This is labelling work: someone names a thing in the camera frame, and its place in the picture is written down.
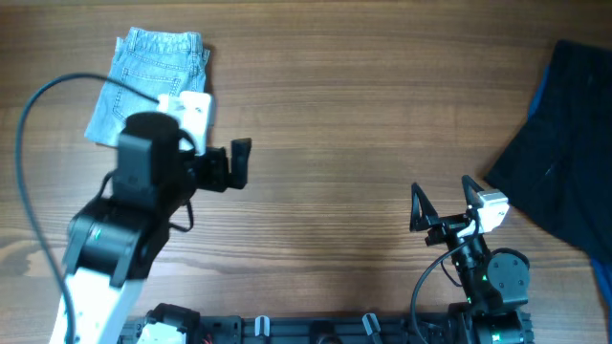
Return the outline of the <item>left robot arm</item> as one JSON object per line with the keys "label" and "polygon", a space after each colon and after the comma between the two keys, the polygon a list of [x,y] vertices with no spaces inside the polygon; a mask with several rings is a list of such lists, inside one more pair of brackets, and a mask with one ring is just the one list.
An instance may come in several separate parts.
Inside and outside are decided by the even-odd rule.
{"label": "left robot arm", "polygon": [[101,192],[68,225],[63,261],[68,289],[58,309],[54,343],[114,343],[139,299],[154,260],[169,239],[172,215],[190,207],[199,190],[242,189],[248,182],[252,141],[202,156],[183,151],[193,137],[159,112],[130,116],[120,132],[117,167]]}

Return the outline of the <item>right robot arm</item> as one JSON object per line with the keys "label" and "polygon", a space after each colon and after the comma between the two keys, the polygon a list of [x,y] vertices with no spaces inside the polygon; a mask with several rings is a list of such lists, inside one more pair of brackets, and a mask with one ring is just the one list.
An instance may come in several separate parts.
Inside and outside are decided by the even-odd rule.
{"label": "right robot arm", "polygon": [[[497,189],[486,190],[473,178],[461,179],[467,204],[464,212],[438,214],[417,183],[411,185],[409,230],[424,231],[429,247],[447,251],[421,274],[411,293],[408,343],[532,343],[533,324],[521,307],[529,301],[530,262],[521,252],[488,248],[484,235],[498,228],[510,205]],[[428,276],[449,259],[458,278],[452,283],[465,300],[452,303],[445,313],[418,314],[419,292]]]}

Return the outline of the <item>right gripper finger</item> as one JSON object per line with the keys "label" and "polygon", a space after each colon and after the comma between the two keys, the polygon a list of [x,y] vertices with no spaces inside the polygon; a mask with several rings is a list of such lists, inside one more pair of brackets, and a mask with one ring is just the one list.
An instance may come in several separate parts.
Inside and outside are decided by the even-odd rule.
{"label": "right gripper finger", "polygon": [[440,217],[425,192],[417,183],[411,185],[409,230],[423,231],[440,224]]}
{"label": "right gripper finger", "polygon": [[468,208],[481,207],[479,193],[483,191],[483,188],[469,175],[464,175],[461,182]]}

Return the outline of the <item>light blue denim shorts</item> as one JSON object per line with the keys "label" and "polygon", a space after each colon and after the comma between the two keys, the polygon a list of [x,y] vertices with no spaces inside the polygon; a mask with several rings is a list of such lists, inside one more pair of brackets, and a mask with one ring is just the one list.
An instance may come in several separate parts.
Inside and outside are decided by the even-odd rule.
{"label": "light blue denim shorts", "polygon": [[[133,27],[118,38],[109,77],[151,97],[205,90],[209,50],[198,32],[152,32]],[[115,146],[125,120],[157,105],[115,84],[103,85],[84,137]]]}

